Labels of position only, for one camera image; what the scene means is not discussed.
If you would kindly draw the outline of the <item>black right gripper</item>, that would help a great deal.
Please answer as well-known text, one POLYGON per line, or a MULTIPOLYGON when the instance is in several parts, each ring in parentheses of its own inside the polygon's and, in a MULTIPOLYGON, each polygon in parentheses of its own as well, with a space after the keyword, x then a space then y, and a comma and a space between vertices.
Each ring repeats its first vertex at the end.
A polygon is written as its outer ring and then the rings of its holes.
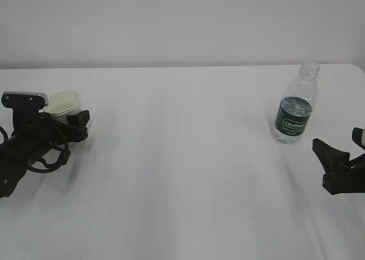
POLYGON ((364 155, 350 161, 348 152, 317 138, 313 140, 312 150, 325 171, 322 186, 331 195, 364 193, 364 155))

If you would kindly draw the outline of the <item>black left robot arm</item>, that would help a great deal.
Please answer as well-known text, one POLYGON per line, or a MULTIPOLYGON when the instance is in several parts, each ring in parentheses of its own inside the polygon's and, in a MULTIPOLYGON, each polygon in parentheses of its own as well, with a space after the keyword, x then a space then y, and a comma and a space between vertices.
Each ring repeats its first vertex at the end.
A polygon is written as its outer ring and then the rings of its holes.
POLYGON ((88 137, 90 112, 67 116, 61 123, 48 113, 39 113, 16 128, 11 137, 4 130, 1 143, 1 197, 9 197, 27 171, 52 173, 67 164, 69 143, 88 137))

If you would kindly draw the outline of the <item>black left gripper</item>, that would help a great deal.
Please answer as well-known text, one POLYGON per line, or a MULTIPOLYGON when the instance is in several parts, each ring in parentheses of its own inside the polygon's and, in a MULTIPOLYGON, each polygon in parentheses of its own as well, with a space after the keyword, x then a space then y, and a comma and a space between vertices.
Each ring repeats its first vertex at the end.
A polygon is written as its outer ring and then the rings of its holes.
MULTIPOLYGON (((15 163, 25 169, 41 163, 46 169, 58 169, 67 164, 71 155, 69 141, 56 128, 41 122, 42 113, 29 124, 15 130, 10 139, 1 144, 1 160, 15 163)), ((68 115, 71 137, 88 137, 89 110, 68 115)))

